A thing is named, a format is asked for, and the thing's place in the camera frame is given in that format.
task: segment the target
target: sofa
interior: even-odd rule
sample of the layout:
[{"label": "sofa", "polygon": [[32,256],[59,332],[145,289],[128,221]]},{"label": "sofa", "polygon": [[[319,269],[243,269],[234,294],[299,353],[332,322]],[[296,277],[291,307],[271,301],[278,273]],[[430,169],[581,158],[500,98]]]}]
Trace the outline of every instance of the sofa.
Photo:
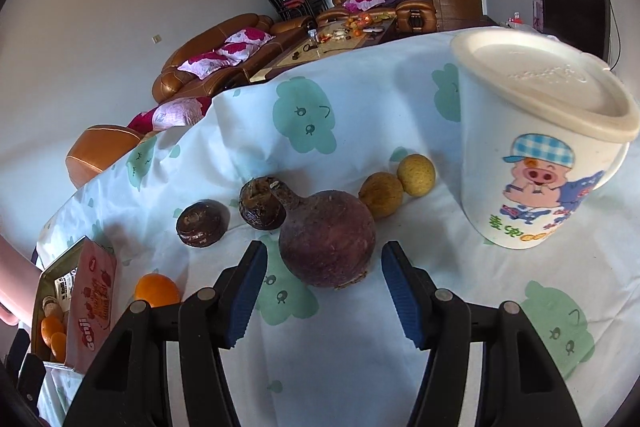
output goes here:
[{"label": "sofa", "polygon": [[[228,38],[248,26],[261,29],[275,38],[263,45],[248,60],[232,68],[218,70],[203,80],[192,73],[178,71],[188,58],[219,48]],[[183,97],[207,96],[234,87],[246,86],[249,79],[285,49],[307,36],[315,27],[313,17],[298,17],[274,23],[266,15],[245,13],[228,19],[197,35],[178,48],[162,66],[151,93],[159,104]],[[119,125],[95,125],[86,129],[66,155],[69,178],[76,188],[113,165],[144,139],[142,134]]]},{"label": "sofa", "polygon": [[[329,8],[316,17],[318,25],[322,26],[336,20],[343,20],[353,13],[342,6],[347,0],[332,0],[334,7]],[[405,0],[396,8],[373,7],[367,13],[394,12],[397,18],[397,31],[400,33],[432,33],[436,31],[436,9],[431,0]]]}]

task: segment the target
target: orange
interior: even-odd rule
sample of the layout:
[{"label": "orange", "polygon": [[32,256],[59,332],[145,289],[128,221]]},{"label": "orange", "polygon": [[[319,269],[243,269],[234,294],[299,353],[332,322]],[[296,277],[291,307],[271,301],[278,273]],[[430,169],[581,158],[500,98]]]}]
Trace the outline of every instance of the orange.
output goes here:
[{"label": "orange", "polygon": [[152,308],[180,302],[180,290],[169,277],[159,273],[143,275],[133,293],[136,300],[147,301]]},{"label": "orange", "polygon": [[64,333],[65,327],[57,317],[53,315],[44,317],[40,324],[40,332],[42,333],[42,340],[48,347],[51,347],[51,337],[54,333]]},{"label": "orange", "polygon": [[51,352],[57,362],[65,363],[66,335],[64,333],[58,332],[51,335]]}]

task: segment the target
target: white tablecloth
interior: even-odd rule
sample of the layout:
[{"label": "white tablecloth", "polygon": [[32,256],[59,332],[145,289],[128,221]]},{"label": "white tablecloth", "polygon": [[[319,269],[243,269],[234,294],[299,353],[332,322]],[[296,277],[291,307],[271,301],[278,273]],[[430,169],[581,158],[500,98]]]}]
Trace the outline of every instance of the white tablecloth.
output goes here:
[{"label": "white tablecloth", "polygon": [[[465,77],[458,80],[452,36],[355,50],[220,94],[199,124],[159,134],[81,188],[46,224],[39,254],[47,264],[82,235],[113,248],[117,320],[143,274],[164,273],[188,296],[262,239],[276,281],[263,285],[245,338],[223,358],[242,425],[389,427],[406,424],[427,357],[404,337],[380,269],[380,248],[396,239],[436,285],[466,301],[527,301],[541,335],[559,336],[552,354],[584,425],[602,427],[640,373],[640,148],[632,145],[620,172],[548,241],[522,251],[488,244],[460,207]],[[300,283],[278,257],[277,232],[252,229],[236,209],[239,189],[255,176],[277,174],[301,195],[356,194],[367,176],[395,172],[410,152],[434,162],[435,188],[406,196],[377,223],[369,275],[340,291]],[[222,240],[198,250],[180,242],[175,223],[204,198],[227,204],[231,221]],[[581,322],[572,323],[576,310]],[[475,418],[480,353],[474,346],[465,427]],[[175,357],[172,371],[178,403]],[[77,385],[54,388],[70,401]]]}]

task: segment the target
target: television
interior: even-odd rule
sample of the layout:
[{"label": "television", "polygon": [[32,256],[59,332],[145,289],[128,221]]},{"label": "television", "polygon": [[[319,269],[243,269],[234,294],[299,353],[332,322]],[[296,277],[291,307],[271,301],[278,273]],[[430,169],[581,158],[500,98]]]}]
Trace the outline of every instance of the television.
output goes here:
[{"label": "television", "polygon": [[609,0],[542,0],[543,33],[609,60]]}]

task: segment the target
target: plastic lid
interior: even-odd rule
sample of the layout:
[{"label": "plastic lid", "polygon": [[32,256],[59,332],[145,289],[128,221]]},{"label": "plastic lid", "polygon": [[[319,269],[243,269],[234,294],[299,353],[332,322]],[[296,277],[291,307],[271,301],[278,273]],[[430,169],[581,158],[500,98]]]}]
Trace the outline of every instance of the plastic lid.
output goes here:
[{"label": "plastic lid", "polygon": [[633,96],[594,55],[504,28],[462,32],[451,47],[474,80],[543,120],[609,142],[638,136],[640,111]]}]

